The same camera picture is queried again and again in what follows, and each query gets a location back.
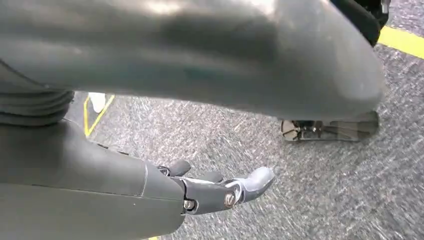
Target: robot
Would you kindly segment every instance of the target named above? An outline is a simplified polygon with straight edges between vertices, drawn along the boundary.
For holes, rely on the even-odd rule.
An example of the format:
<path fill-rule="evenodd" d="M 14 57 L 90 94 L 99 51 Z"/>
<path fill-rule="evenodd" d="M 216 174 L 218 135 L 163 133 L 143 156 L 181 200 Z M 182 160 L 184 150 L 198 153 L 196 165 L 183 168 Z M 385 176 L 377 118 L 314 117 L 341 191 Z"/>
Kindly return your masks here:
<path fill-rule="evenodd" d="M 355 3 L 0 0 L 0 239 L 144 239 L 259 198 L 270 168 L 190 178 L 187 162 L 155 166 L 88 141 L 64 119 L 74 91 L 307 120 L 301 129 L 324 134 L 384 95 L 372 34 L 341 2 Z"/>

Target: yellow floor tape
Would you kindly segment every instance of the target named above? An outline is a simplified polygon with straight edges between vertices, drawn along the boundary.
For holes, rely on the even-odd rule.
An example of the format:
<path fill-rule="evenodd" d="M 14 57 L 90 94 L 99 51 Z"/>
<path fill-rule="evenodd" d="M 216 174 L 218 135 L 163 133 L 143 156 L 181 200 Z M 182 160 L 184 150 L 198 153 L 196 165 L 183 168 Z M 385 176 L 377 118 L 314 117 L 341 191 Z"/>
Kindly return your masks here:
<path fill-rule="evenodd" d="M 96 127 L 96 125 L 100 122 L 100 119 L 103 117 L 103 115 L 105 114 L 106 110 L 108 109 L 108 107 L 111 105 L 111 103 L 114 101 L 115 99 L 115 95 L 112 95 L 109 100 L 106 102 L 106 105 L 104 105 L 103 110 L 98 114 L 97 118 L 95 119 L 93 125 L 91 125 L 89 127 L 89 114 L 88 114 L 88 110 L 87 110 L 87 105 L 89 102 L 90 97 L 87 96 L 87 98 L 84 101 L 84 106 L 83 106 L 83 117 L 84 117 L 84 133 L 85 136 L 88 137 L 90 136 L 90 134 L 92 134 L 94 128 Z"/>
<path fill-rule="evenodd" d="M 424 38 L 404 30 L 384 27 L 378 43 L 424 59 Z"/>

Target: robotic finger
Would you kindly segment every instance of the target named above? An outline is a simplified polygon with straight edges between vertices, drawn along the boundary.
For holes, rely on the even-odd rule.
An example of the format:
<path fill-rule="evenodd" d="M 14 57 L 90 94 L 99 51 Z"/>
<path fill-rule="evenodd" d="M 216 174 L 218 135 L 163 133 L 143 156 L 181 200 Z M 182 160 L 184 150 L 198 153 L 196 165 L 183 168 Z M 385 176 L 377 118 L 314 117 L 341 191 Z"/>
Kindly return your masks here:
<path fill-rule="evenodd" d="M 180 161 L 169 168 L 158 166 L 158 169 L 166 176 L 172 175 L 169 169 L 184 169 L 181 173 L 187 173 L 190 168 L 186 161 Z M 255 200 L 265 193 L 275 179 L 274 172 L 268 167 L 257 168 L 246 178 L 233 178 L 226 181 L 222 181 L 222 176 L 217 172 L 211 172 L 202 179 L 182 175 L 170 176 L 170 178 L 183 189 L 183 213 L 189 215 L 230 210 L 236 205 Z"/>

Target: gray carpet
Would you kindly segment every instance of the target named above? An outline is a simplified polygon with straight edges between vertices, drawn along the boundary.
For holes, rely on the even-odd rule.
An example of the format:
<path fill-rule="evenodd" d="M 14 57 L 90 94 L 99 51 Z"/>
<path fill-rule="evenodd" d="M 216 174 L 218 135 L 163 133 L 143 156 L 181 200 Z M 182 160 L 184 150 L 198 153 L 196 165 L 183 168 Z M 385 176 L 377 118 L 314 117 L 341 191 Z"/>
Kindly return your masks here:
<path fill-rule="evenodd" d="M 424 1 L 395 1 L 390 24 L 424 36 Z M 360 143 L 288 143 L 272 118 L 177 100 L 118 96 L 90 138 L 191 176 L 272 167 L 260 200 L 189 216 L 164 240 L 424 239 L 424 60 L 377 46 L 381 130 Z"/>

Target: white shoe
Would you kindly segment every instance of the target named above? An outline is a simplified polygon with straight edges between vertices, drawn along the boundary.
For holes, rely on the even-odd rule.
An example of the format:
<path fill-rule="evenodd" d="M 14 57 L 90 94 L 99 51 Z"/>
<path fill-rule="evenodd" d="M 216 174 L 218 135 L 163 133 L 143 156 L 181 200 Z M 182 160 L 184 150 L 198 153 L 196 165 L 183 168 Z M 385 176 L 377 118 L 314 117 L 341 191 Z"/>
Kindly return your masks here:
<path fill-rule="evenodd" d="M 94 112 L 100 113 L 106 105 L 106 94 L 99 92 L 89 92 L 88 97 L 93 105 Z"/>

